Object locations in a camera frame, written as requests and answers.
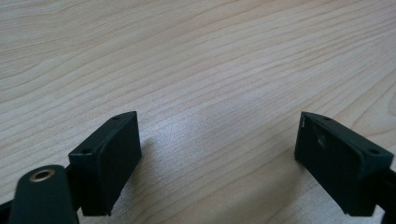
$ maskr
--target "black clamp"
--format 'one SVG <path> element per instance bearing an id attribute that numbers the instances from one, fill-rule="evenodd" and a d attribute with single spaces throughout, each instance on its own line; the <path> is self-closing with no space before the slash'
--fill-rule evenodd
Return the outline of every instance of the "black clamp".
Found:
<path id="1" fill-rule="evenodd" d="M 396 223 L 393 154 L 333 119 L 303 112 L 295 159 L 353 217 L 370 217 L 378 204 L 383 223 Z"/>
<path id="2" fill-rule="evenodd" d="M 0 206 L 0 223 L 78 223 L 111 215 L 142 152 L 136 112 L 109 119 L 69 153 L 70 165 L 43 166 L 24 175 L 12 202 Z"/>

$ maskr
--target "wooden table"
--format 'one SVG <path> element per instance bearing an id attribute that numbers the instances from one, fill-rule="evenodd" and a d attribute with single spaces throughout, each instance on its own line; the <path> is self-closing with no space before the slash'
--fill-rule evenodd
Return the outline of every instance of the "wooden table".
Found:
<path id="1" fill-rule="evenodd" d="M 304 110 L 396 153 L 395 4 L 2 2 L 0 203 L 136 110 L 144 158 L 113 216 L 82 223 L 379 223 L 345 216 L 293 150 Z"/>

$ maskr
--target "mounting hole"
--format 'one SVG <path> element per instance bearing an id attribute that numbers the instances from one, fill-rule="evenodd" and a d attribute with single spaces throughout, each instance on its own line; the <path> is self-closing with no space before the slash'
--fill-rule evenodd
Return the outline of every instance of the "mounting hole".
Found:
<path id="1" fill-rule="evenodd" d="M 370 148 L 370 149 L 369 149 L 369 152 L 371 152 L 371 153 L 373 153 L 373 154 L 375 154 L 375 155 L 379 154 L 379 151 L 376 150 L 376 149 L 373 149 L 373 148 Z"/>
<path id="2" fill-rule="evenodd" d="M 84 155 L 88 155 L 92 153 L 92 149 L 91 148 L 84 148 L 81 150 L 81 153 Z"/>
<path id="3" fill-rule="evenodd" d="M 37 172 L 35 172 L 34 174 L 32 174 L 30 176 L 29 180 L 31 182 L 41 182 L 41 181 L 44 181 L 46 179 L 49 179 L 53 175 L 55 175 L 55 171 L 54 170 L 37 171 Z"/>

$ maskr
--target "black plastic part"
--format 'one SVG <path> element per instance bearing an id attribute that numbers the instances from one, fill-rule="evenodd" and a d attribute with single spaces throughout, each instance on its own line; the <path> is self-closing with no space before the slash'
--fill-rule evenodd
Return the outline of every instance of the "black plastic part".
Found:
<path id="1" fill-rule="evenodd" d="M 6 224 L 11 213 L 12 201 L 0 205 L 0 224 Z"/>
<path id="2" fill-rule="evenodd" d="M 369 217 L 393 154 L 333 119 L 303 112 L 294 152 L 319 184 L 351 216 Z"/>
<path id="3" fill-rule="evenodd" d="M 62 166 L 43 166 L 20 179 L 9 217 L 9 224 L 19 223 L 78 223 Z"/>
<path id="4" fill-rule="evenodd" d="M 111 215 L 141 157 L 136 112 L 108 120 L 70 152 L 68 169 L 79 180 L 76 201 L 84 216 Z"/>

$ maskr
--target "light wood surface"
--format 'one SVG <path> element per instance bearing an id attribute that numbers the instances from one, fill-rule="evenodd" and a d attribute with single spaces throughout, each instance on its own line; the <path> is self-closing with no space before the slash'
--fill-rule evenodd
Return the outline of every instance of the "light wood surface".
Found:
<path id="1" fill-rule="evenodd" d="M 0 3 L 0 203 L 131 110 L 144 158 L 81 223 L 379 223 L 292 153 L 303 110 L 396 153 L 396 2 Z"/>

